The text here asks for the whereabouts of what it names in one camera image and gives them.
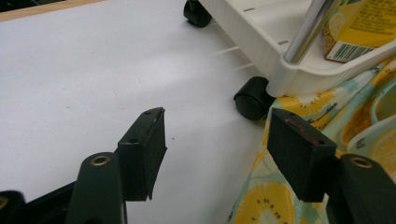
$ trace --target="fabric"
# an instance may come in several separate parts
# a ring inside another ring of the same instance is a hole
[[[396,59],[334,89],[277,98],[272,107],[300,115],[332,139],[339,157],[354,153],[380,163],[396,182]],[[266,148],[271,110],[261,147],[229,223],[328,223],[323,203],[297,199]]]

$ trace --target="white surface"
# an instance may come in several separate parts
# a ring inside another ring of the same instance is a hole
[[[129,223],[224,223],[262,137],[233,95],[260,72],[185,0],[105,1],[0,22],[0,190],[27,202],[74,181],[135,119],[163,106],[166,145],[153,201]]]
[[[396,40],[349,63],[326,61],[318,36],[298,65],[283,56],[312,0],[200,0],[222,29],[269,79],[270,95],[326,91],[396,53]]]

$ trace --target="screw hole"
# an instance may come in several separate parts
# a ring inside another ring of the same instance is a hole
[[[91,165],[101,166],[101,165],[105,165],[109,161],[110,161],[110,158],[108,156],[98,156],[91,160]]]
[[[369,161],[362,159],[362,158],[354,157],[354,158],[350,159],[350,161],[353,164],[355,164],[359,167],[362,167],[362,168],[367,168],[367,169],[373,168],[373,165]]]

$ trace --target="black wheel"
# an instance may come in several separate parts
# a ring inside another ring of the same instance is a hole
[[[188,0],[184,6],[183,15],[189,22],[198,27],[206,27],[212,20],[212,16],[197,0]]]
[[[252,120],[267,116],[275,100],[265,90],[267,84],[268,81],[264,77],[253,77],[236,93],[233,99],[242,116]]]

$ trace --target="black plastic bracket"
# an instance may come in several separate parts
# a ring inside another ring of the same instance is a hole
[[[0,223],[126,223],[124,202],[152,198],[165,152],[164,109],[145,111],[115,153],[95,154],[81,164],[76,182],[29,203],[20,192],[0,192]]]
[[[377,162],[346,154],[298,115],[272,111],[268,150],[297,198],[321,202],[330,223],[396,223],[396,185]]]

